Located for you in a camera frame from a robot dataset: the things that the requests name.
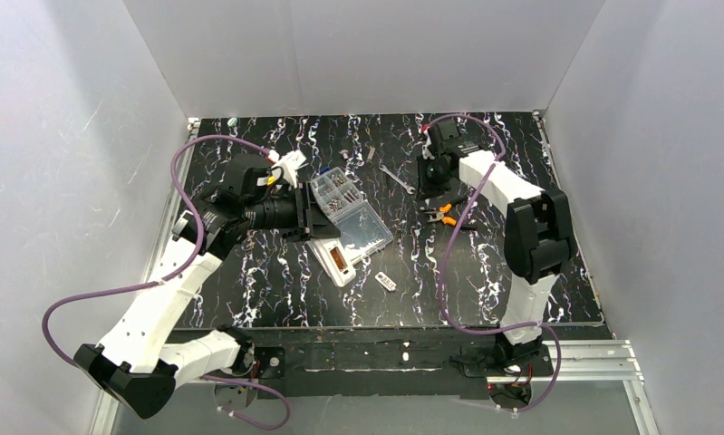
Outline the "white remote control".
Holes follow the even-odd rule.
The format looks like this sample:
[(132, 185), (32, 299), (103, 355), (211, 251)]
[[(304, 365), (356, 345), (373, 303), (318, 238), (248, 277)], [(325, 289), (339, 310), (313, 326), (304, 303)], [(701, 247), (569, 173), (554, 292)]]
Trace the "white remote control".
[(308, 246), (337, 287), (345, 287), (356, 277), (340, 238), (312, 239)]

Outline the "white remote battery cover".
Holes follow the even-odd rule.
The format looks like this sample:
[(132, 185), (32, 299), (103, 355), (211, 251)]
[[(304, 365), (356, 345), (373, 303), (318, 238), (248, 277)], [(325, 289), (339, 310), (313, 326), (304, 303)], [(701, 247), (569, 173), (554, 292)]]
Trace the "white remote battery cover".
[(378, 272), (374, 278), (387, 292), (391, 293), (396, 291), (396, 283), (385, 273)]

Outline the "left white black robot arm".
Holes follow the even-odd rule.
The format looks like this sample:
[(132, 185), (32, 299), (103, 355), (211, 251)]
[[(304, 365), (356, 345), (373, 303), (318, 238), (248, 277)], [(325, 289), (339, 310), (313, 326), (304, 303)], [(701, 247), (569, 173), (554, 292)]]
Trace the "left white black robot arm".
[(178, 387), (212, 372), (252, 386), (262, 365), (239, 328), (220, 326), (185, 343), (170, 343), (169, 336), (202, 285), (253, 230), (279, 230), (286, 241), (307, 243), (338, 286), (354, 278), (339, 228), (297, 176), (304, 161), (300, 151), (246, 154), (215, 192), (189, 202), (157, 273), (99, 342), (80, 346), (74, 364), (142, 419), (155, 416)]

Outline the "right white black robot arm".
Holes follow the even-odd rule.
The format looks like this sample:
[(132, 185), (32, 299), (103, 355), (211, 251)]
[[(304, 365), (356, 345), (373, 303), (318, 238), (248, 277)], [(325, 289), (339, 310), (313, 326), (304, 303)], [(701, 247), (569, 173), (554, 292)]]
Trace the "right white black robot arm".
[(491, 331), (495, 343), (487, 359), (503, 371), (542, 352), (545, 306), (577, 244), (566, 194), (533, 185), (509, 169), (502, 161), (505, 142), (494, 130), (498, 152), (463, 140), (457, 120), (456, 114), (442, 115), (421, 127), (417, 198), (441, 196), (458, 180), (474, 189), (469, 204), (482, 196), (506, 221), (503, 253), (511, 288), (499, 327)]

